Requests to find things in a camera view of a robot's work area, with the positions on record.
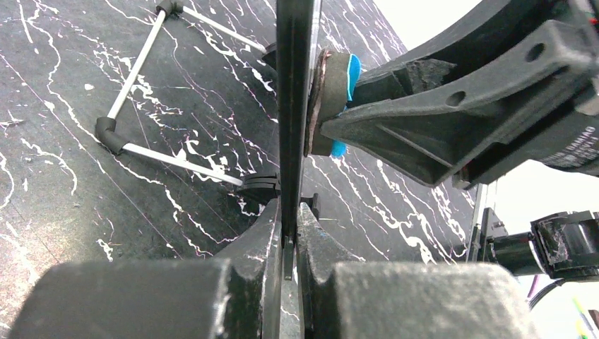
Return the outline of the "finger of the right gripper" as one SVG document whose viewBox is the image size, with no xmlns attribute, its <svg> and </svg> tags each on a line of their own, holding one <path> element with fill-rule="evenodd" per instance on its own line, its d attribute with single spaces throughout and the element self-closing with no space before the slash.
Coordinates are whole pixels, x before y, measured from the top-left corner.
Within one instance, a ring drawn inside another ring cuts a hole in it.
<svg viewBox="0 0 599 339">
<path fill-rule="evenodd" d="M 562 1 L 482 1 L 431 40 L 366 72 L 353 101 L 396 100 L 465 78 L 566 12 Z"/>
<path fill-rule="evenodd" d="M 460 170 L 481 182 L 510 153 L 511 142 L 574 95 L 594 65 L 591 45 L 576 28 L 548 20 L 467 76 L 349 109 L 321 130 L 425 186 Z"/>
</svg>

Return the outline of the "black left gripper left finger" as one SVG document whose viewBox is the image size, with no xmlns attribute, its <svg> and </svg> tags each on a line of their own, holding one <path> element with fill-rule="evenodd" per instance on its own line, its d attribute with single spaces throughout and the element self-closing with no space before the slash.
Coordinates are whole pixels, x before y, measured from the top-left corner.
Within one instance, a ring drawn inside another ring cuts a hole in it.
<svg viewBox="0 0 599 339">
<path fill-rule="evenodd" d="M 280 202 L 209 259 L 64 263 L 37 282 L 10 338 L 277 338 Z"/>
</svg>

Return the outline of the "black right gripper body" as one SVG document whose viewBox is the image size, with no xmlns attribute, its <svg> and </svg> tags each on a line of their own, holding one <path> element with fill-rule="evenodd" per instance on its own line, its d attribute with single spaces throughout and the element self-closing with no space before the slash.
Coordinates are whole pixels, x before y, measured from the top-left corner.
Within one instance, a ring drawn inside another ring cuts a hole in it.
<svg viewBox="0 0 599 339">
<path fill-rule="evenodd" d="M 486 104 L 500 117 L 476 129 L 482 142 L 453 175 L 469 189 L 527 160 L 598 175 L 598 2 L 556 1 L 548 18 L 492 62 Z"/>
</svg>

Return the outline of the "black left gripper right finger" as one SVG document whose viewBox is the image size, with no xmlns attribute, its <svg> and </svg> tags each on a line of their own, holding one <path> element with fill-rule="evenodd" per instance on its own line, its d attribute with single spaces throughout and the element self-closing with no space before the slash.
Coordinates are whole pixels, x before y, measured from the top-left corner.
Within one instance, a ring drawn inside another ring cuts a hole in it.
<svg viewBox="0 0 599 339">
<path fill-rule="evenodd" d="M 303 338 L 538 338 L 516 279 L 490 263 L 361 262 L 297 215 Z"/>
</svg>

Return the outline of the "blue black whiteboard eraser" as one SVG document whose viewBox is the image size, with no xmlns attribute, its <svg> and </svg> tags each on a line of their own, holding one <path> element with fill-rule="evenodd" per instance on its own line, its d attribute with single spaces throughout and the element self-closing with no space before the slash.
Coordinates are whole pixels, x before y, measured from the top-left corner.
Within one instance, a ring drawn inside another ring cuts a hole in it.
<svg viewBox="0 0 599 339">
<path fill-rule="evenodd" d="M 344 156 L 346 144 L 324 136 L 321 125 L 347 109 L 347 103 L 352 102 L 361 72 L 361 61 L 355 54 L 329 49 L 321 51 L 314 69 L 307 107 L 303 151 L 305 157 Z"/>
</svg>

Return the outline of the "small white whiteboard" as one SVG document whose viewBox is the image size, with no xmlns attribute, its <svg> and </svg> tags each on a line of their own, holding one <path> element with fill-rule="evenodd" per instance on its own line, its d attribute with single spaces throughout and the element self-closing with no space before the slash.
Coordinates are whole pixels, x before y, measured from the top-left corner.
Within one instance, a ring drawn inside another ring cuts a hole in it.
<svg viewBox="0 0 599 339">
<path fill-rule="evenodd" d="M 95 137 L 114 154 L 120 154 L 122 151 L 132 152 L 241 187 L 245 183 L 241 179 L 135 145 L 115 131 L 120 109 L 137 79 L 162 24 L 174 13 L 186 13 L 263 54 L 267 52 L 263 45 L 248 40 L 178 1 L 162 1 L 156 8 L 157 18 L 152 29 L 119 94 L 107 115 L 99 117 L 95 123 Z M 320 16 L 320 1 L 277 1 L 276 3 L 275 69 L 278 76 L 279 183 L 283 227 L 281 239 L 283 277 L 286 280 L 292 279 L 293 256 L 297 245 L 296 217 L 302 192 L 304 133 L 307 127 L 309 86 L 312 83 L 311 69 L 319 34 Z"/>
</svg>

